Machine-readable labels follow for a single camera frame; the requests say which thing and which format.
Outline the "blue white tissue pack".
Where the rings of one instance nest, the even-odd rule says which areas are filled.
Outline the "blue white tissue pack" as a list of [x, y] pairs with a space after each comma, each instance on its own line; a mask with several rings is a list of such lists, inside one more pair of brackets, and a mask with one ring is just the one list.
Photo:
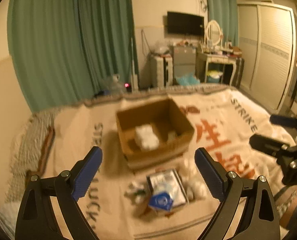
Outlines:
[[167, 191], [153, 194], [148, 202], [150, 208], [154, 210], [170, 211], [172, 209], [174, 199]]

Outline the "black framed white packet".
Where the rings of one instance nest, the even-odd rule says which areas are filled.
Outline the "black framed white packet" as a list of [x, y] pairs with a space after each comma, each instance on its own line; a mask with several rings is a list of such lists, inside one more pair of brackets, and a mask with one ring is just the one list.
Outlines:
[[162, 191], [172, 195], [174, 199], [172, 209], [188, 204], [184, 187], [174, 168], [150, 174], [146, 180], [151, 196]]

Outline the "white drawstring cloth pouch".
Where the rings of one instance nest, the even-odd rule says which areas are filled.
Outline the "white drawstring cloth pouch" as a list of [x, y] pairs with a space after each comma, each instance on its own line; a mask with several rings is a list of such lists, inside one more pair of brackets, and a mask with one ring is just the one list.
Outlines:
[[159, 147], [159, 139], [150, 124], [137, 126], [134, 139], [142, 151], [151, 151]]

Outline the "checkered bed sheet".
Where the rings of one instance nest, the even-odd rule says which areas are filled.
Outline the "checkered bed sheet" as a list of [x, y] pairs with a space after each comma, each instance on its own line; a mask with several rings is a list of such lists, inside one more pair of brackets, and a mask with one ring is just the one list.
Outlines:
[[30, 178], [45, 173], [59, 111], [55, 108], [32, 114], [11, 142], [10, 176], [0, 203], [0, 231], [8, 239], [14, 239], [20, 202]]

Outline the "blue waste bin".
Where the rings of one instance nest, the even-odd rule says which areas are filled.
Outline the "blue waste bin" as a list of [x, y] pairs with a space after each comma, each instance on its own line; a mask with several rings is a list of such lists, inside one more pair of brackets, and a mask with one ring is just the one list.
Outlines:
[[207, 72], [207, 83], [220, 83], [223, 72], [219, 70], [211, 70]]

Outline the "white louvered wardrobe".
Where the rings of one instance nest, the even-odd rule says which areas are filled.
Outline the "white louvered wardrobe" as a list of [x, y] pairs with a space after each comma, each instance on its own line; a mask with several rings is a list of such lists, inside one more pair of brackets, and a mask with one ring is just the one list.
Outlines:
[[241, 89], [271, 113], [280, 111], [295, 68], [293, 10], [266, 2], [238, 4], [239, 48], [245, 61]]

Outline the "blue plastic bag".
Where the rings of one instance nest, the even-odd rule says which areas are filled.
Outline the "blue plastic bag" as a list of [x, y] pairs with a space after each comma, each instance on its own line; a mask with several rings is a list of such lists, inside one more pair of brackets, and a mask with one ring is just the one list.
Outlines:
[[181, 86], [193, 86], [200, 84], [199, 79], [197, 79], [192, 73], [185, 74], [181, 77], [176, 77], [176, 82]]

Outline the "white dressing table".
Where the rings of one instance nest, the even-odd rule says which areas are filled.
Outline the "white dressing table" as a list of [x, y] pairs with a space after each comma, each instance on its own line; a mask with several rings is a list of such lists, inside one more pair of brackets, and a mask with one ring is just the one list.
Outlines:
[[198, 51], [196, 54], [195, 76], [201, 83], [207, 83], [207, 72], [223, 72], [220, 83], [239, 88], [244, 71], [244, 59], [234, 55], [207, 54]]

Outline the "white oval vanity mirror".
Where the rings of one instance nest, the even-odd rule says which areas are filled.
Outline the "white oval vanity mirror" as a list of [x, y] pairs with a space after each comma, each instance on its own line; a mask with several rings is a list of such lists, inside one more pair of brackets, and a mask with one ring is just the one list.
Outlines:
[[223, 32], [216, 20], [208, 22], [204, 31], [204, 39], [207, 46], [221, 46], [223, 39]]

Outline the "brown cardboard box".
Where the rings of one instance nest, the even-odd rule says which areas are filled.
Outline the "brown cardboard box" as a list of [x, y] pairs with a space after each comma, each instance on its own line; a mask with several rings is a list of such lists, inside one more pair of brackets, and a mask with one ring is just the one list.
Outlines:
[[[173, 99], [153, 101], [116, 113], [121, 149], [131, 170], [141, 170], [182, 155], [188, 150], [195, 129]], [[135, 128], [150, 124], [159, 147], [142, 151], [135, 143]]]

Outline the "grey mini fridge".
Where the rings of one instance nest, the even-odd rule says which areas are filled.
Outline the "grey mini fridge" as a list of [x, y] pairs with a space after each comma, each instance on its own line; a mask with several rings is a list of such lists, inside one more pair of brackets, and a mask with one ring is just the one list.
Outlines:
[[171, 55], [173, 59], [174, 78], [188, 74], [195, 74], [196, 48], [185, 46], [172, 46]]

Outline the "white ribbed suitcase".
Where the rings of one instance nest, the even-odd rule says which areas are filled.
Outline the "white ribbed suitcase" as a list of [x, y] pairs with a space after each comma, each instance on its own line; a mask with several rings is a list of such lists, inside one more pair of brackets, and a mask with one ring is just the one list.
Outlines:
[[150, 71], [153, 87], [163, 88], [173, 85], [173, 60], [170, 54], [151, 57]]

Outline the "green curtain right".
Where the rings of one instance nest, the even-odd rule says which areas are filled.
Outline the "green curtain right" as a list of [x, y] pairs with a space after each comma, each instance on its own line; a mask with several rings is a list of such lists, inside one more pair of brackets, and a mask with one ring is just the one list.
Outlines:
[[237, 0], [207, 0], [208, 20], [215, 20], [223, 31], [223, 40], [238, 45], [238, 4]]

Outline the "green curtain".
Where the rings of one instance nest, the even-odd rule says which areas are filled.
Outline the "green curtain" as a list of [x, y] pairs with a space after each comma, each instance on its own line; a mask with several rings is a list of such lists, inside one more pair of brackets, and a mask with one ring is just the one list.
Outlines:
[[8, 49], [32, 112], [90, 99], [101, 81], [130, 82], [132, 0], [10, 0]]
[[238, 4], [237, 0], [207, 0], [208, 20], [215, 20], [223, 31], [223, 40], [238, 45]]

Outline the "large clear water bottle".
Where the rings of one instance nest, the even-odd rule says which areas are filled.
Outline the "large clear water bottle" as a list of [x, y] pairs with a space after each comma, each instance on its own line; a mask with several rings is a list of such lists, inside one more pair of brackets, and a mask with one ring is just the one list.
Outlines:
[[125, 84], [120, 81], [119, 74], [105, 77], [101, 81], [101, 87], [104, 95], [121, 94], [126, 91]]

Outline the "green curtain left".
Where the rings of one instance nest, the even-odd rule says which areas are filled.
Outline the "green curtain left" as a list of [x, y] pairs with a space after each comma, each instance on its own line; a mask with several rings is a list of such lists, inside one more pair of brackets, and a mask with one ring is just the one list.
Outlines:
[[130, 82], [132, 0], [10, 0], [8, 49], [32, 112], [90, 99], [101, 81]]

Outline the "black wall television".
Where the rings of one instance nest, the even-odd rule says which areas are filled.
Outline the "black wall television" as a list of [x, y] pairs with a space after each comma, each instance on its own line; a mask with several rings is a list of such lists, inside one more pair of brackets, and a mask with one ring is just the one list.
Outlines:
[[192, 36], [204, 35], [204, 17], [181, 12], [167, 12], [167, 32]]

